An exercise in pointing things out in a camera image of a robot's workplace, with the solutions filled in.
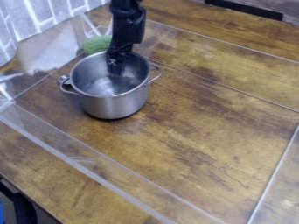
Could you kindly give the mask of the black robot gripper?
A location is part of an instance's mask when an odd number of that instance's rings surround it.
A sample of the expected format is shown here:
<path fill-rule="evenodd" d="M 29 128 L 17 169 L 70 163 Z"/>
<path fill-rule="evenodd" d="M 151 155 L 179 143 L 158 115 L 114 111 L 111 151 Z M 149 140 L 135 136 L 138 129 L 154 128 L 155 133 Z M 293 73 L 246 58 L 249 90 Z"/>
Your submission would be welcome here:
<path fill-rule="evenodd" d="M 142 0 L 111 0 L 113 39 L 107 50 L 107 70 L 122 75 L 127 55 L 134 44 L 141 44 L 146 33 L 146 8 Z"/>

